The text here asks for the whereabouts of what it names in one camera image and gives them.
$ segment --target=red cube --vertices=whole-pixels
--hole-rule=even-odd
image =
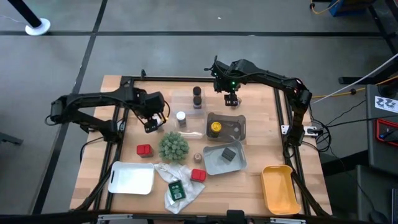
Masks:
[[[203,182],[206,180],[206,171],[200,169],[193,169],[191,174],[191,180],[197,182]]]
[[[154,156],[154,153],[150,144],[145,144],[137,146],[137,155],[141,158],[147,158]]]

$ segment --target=green plant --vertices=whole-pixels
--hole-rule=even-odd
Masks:
[[[188,150],[188,142],[180,133],[166,133],[159,143],[160,157],[166,161],[178,162],[184,160]]]

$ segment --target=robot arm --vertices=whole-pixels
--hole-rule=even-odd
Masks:
[[[303,117],[308,109],[312,93],[298,78],[287,78],[267,70],[257,68],[252,62],[241,59],[232,62],[230,66],[217,61],[215,57],[211,68],[211,75],[215,77],[214,89],[218,93],[229,93],[224,96],[226,106],[237,106],[238,98],[235,94],[241,84],[248,81],[262,83],[286,93],[289,105],[294,112],[293,123],[285,135],[284,142],[290,146],[300,146],[304,137]]]
[[[107,93],[69,94],[61,96],[51,103],[51,114],[49,118],[54,124],[73,122],[88,132],[88,129],[95,129],[104,136],[104,141],[119,142],[121,139],[117,123],[108,120],[103,121],[78,109],[94,106],[119,105],[131,109],[139,121],[144,125],[146,133],[158,129],[166,122],[163,115],[165,101],[160,92],[147,93],[145,90],[131,86],[121,87]]]

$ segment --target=concrete floor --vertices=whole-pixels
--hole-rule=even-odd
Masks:
[[[92,31],[101,0],[27,1],[51,31]],[[99,31],[378,32],[369,15],[315,15],[308,0],[108,0]],[[317,9],[327,4],[317,3]],[[396,22],[382,1],[377,13],[389,30]],[[0,1],[0,14],[23,21]],[[24,25],[0,17],[1,31]],[[52,152],[58,127],[44,125],[50,102],[71,92],[90,36],[0,35],[0,131],[24,139],[22,146],[0,144],[0,213],[30,213]],[[80,93],[98,91],[103,75],[206,77],[213,57],[240,58],[258,67],[301,78],[314,95],[333,92],[340,76],[363,76],[391,57],[381,38],[245,36],[97,36]],[[364,99],[362,93],[322,101],[313,115],[325,123]],[[339,121],[365,117],[364,105]],[[332,129],[333,150],[346,156],[366,149],[365,123]],[[347,139],[348,133],[355,138]],[[69,129],[43,212],[69,208],[79,150],[87,135]],[[323,162],[333,159],[321,155]]]

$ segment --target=yellow plastic container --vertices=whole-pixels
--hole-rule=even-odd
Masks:
[[[267,166],[262,170],[264,201],[274,215],[292,215],[301,211],[293,190],[292,171],[286,165]]]

